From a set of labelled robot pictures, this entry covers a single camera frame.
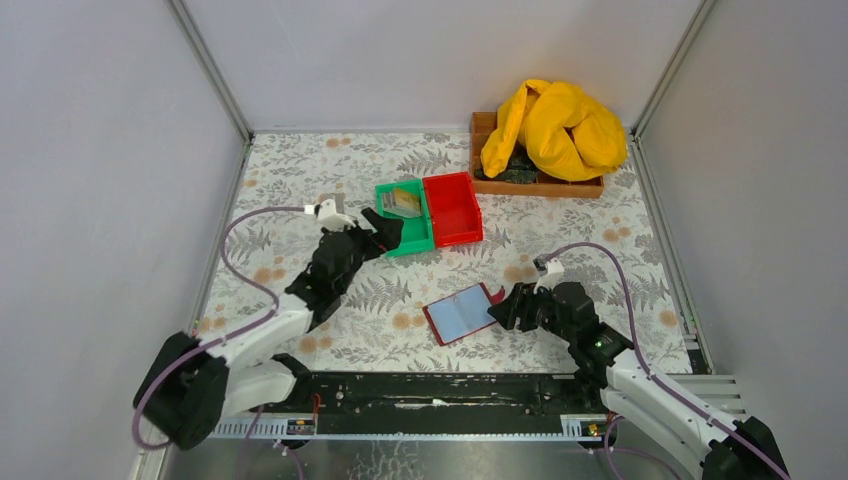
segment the wooden box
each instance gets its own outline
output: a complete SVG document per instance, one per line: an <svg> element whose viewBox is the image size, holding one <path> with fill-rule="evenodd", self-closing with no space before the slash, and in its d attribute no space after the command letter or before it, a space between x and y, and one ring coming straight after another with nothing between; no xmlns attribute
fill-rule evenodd
<svg viewBox="0 0 848 480"><path fill-rule="evenodd" d="M475 112L471 116L471 185L477 193L496 195L531 195L538 197L579 197L598 198L604 193L604 177L598 177L585 182L568 182L554 178L544 172L539 172L536 183L526 185L497 182L494 180L478 180L474 178L474 170L480 168L480 154L489 135L495 131L498 115L489 112Z"/></svg>

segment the dark object in wooden box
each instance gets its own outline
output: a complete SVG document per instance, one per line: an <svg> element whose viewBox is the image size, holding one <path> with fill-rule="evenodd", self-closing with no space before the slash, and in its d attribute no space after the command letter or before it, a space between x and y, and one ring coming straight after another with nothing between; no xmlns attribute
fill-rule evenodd
<svg viewBox="0 0 848 480"><path fill-rule="evenodd" d="M476 193L577 198L598 198L604 193L604 177L585 182L567 182L539 172L536 183L526 185L474 178L474 170L483 165L480 159L483 146L486 145L489 135L495 131L497 121L497 113L475 112L471 115L471 166L468 172L471 175L471 186Z"/></svg>

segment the floral tablecloth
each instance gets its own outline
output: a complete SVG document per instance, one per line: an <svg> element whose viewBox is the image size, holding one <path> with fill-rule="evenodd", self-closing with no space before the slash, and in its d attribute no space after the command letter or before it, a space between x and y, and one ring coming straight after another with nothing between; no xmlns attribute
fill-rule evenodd
<svg viewBox="0 0 848 480"><path fill-rule="evenodd" d="M341 194L345 213L358 218L359 210L374 206L376 185L467 170L469 148L465 133L257 135L233 215ZM606 177L598 200L478 195L477 201L482 242L366 263L330 320L280 351L314 370L572 372L576 367L566 343L542 331L520 333L494 325L439 346L421 307L481 281L490 291L501 286L508 291L514 282L536 279L532 261L537 255L588 240L607 246L621 260L648 358L666 372L691 371L659 246L629 161ZM282 293L303 270L320 236L313 218L267 214L231 234L229 254L242 272ZM568 252L560 260L566 279L584 283L601 319L629 337L610 261L589 249ZM222 328L267 302L219 262L197 328Z"/></svg>

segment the yellow cloth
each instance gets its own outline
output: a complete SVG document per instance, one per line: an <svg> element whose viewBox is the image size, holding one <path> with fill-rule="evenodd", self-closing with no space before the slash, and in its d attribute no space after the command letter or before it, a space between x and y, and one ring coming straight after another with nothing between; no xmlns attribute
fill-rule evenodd
<svg viewBox="0 0 848 480"><path fill-rule="evenodd" d="M487 177L506 169L516 140L539 170L571 182L614 172L627 159L618 117L580 87L564 82L527 80L501 105L498 127L481 155Z"/></svg>

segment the green container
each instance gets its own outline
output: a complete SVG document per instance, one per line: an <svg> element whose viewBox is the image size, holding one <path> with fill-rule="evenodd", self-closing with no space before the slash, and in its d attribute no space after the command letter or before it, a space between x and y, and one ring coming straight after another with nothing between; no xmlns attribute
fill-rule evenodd
<svg viewBox="0 0 848 480"><path fill-rule="evenodd" d="M403 218L383 211L383 194L391 192L395 188L400 188L401 190L418 195L418 198L421 199L420 217ZM436 248L436 242L433 239L433 222L430 221L430 209L427 208L424 184L421 183L420 179L377 185L377 213L386 218L399 218L403 220L400 245L398 248L387 252L387 257L429 252Z"/></svg>

